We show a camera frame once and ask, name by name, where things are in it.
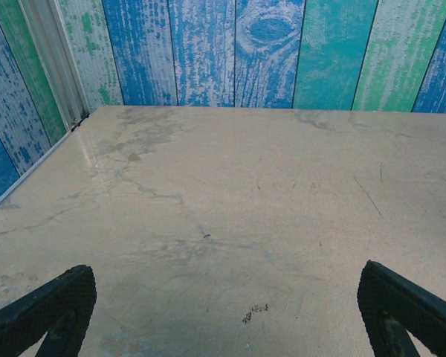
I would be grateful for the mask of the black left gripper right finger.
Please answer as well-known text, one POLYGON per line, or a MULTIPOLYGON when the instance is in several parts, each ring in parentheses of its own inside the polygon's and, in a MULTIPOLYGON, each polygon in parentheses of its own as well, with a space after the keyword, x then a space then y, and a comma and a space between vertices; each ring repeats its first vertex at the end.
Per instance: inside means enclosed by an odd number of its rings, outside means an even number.
POLYGON ((375 356, 418 356, 412 337, 446 356, 446 301, 386 266, 366 262, 358 308, 375 356))

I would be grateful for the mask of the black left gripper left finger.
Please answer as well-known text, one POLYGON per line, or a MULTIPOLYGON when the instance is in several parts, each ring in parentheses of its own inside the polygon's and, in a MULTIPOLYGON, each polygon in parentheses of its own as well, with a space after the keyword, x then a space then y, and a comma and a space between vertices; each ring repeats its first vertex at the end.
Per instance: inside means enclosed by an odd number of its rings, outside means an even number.
POLYGON ((0 356, 77 356, 96 303, 90 266, 78 265, 0 309, 0 356))

